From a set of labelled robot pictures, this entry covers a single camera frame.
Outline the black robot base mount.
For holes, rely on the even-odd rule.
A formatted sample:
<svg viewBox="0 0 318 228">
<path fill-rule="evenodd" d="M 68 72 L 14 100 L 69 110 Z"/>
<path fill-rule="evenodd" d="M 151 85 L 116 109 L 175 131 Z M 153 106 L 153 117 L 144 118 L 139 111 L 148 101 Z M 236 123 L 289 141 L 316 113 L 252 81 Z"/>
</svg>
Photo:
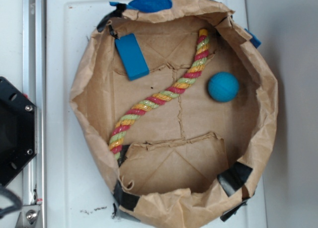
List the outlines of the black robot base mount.
<svg viewBox="0 0 318 228">
<path fill-rule="evenodd" d="M 6 187 L 35 157 L 36 106 L 0 78 L 0 184 Z"/>
</svg>

